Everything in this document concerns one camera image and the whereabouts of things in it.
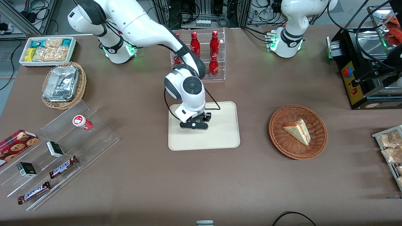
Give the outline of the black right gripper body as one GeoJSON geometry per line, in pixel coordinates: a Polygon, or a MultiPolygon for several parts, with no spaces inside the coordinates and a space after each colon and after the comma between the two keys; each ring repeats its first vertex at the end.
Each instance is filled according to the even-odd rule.
{"type": "Polygon", "coordinates": [[[207,123],[210,121],[212,113],[204,112],[196,117],[193,117],[188,120],[189,123],[207,123]]]}

